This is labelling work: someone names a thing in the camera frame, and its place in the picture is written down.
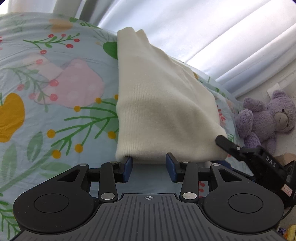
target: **gray ribbed plate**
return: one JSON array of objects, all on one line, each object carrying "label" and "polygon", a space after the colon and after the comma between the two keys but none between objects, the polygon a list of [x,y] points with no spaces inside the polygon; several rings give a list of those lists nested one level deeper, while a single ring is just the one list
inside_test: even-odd
[{"label": "gray ribbed plate", "polygon": [[183,203],[174,194],[124,194],[115,203],[102,204],[84,226],[64,234],[22,232],[15,241],[284,241],[275,231],[240,235],[209,222],[196,204]]}]

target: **triangular cutout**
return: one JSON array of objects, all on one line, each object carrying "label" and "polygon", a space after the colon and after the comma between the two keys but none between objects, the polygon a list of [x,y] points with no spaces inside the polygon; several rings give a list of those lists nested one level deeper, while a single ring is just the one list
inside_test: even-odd
[{"label": "triangular cutout", "polygon": [[68,173],[67,175],[61,177],[58,181],[59,182],[74,182],[78,176],[80,170],[75,170],[73,172]]},{"label": "triangular cutout", "polygon": [[220,175],[224,182],[239,182],[241,179],[225,169],[219,169]]}]

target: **purple object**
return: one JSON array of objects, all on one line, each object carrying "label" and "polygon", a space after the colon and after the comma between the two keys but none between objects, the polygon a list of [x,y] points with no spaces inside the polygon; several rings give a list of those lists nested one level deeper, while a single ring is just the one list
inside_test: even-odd
[{"label": "purple object", "polygon": [[276,149],[276,132],[288,132],[296,123],[296,107],[282,90],[275,90],[272,100],[264,105],[251,97],[244,99],[242,110],[235,119],[238,134],[245,146],[265,145],[270,154]]}]

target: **teddy bear ear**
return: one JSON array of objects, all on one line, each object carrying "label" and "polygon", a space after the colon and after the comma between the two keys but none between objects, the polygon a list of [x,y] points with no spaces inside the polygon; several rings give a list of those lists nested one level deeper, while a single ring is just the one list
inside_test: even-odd
[{"label": "teddy bear ear", "polygon": [[272,93],[272,99],[275,99],[275,98],[278,98],[278,97],[281,97],[281,96],[287,96],[287,94],[283,90],[275,90]]}]

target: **black cable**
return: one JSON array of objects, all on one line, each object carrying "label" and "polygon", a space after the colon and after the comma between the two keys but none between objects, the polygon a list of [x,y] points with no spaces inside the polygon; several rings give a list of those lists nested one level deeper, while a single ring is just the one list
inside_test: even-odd
[{"label": "black cable", "polygon": [[293,207],[294,206],[290,207],[289,211],[287,211],[287,213],[281,218],[282,220],[289,215],[289,213],[292,211]]}]

